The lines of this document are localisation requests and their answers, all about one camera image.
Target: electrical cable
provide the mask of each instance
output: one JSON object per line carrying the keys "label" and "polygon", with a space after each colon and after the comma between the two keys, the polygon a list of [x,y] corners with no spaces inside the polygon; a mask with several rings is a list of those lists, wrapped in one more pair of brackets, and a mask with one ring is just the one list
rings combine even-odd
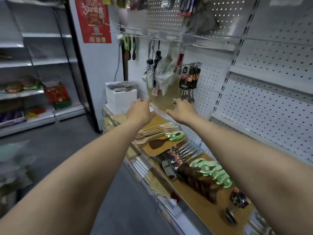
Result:
{"label": "electrical cable", "polygon": [[118,64],[117,64],[117,70],[114,76],[114,82],[116,81],[116,75],[117,75],[117,71],[119,69],[119,49],[121,48],[121,44],[118,45]]}

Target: white box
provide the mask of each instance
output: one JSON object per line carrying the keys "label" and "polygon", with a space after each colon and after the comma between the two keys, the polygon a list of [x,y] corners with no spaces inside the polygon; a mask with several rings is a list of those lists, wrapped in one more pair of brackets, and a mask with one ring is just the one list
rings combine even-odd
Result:
{"label": "white box", "polygon": [[[110,85],[117,82],[107,82],[106,85]],[[126,114],[131,107],[131,102],[137,99],[137,90],[116,92],[106,86],[106,99],[109,105],[110,111],[115,115]]]}

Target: gray floor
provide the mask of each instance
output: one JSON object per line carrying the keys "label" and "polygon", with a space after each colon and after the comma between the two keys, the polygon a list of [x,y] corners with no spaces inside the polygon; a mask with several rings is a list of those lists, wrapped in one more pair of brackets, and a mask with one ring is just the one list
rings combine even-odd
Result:
{"label": "gray floor", "polygon": [[[0,145],[30,139],[26,151],[38,156],[32,166],[37,184],[66,158],[99,136],[83,115],[2,138]],[[91,234],[171,235],[174,232],[122,164],[99,210]]]}

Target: red poster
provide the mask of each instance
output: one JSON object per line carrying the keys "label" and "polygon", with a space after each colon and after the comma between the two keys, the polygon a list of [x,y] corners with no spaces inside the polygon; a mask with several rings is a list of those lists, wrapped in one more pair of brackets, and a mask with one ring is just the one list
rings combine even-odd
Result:
{"label": "red poster", "polygon": [[75,0],[84,43],[112,43],[108,6],[102,0]]}

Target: forearm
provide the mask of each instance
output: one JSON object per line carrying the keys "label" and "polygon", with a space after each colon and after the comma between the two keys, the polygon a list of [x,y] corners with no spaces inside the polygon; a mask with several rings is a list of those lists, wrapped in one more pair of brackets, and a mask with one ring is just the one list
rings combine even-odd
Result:
{"label": "forearm", "polygon": [[[313,207],[313,170],[292,157],[202,117],[189,125],[227,173],[281,234],[305,234]],[[289,223],[295,230],[285,224]]]}
{"label": "forearm", "polygon": [[137,122],[126,121],[73,154],[2,218],[0,233],[89,234],[141,127]]}

